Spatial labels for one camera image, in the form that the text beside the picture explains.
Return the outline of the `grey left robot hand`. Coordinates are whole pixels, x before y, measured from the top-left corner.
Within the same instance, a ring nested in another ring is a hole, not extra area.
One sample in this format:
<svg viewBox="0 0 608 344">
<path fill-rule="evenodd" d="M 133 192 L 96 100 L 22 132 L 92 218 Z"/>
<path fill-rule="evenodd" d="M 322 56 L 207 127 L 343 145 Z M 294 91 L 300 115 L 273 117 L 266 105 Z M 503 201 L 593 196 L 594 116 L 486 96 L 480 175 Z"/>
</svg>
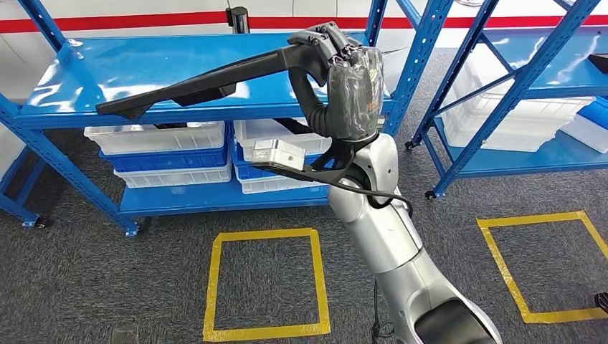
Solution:
<svg viewBox="0 0 608 344">
<path fill-rule="evenodd" d="M 139 344 L 137 327 L 118 327 L 112 331 L 111 344 Z"/>
</svg>

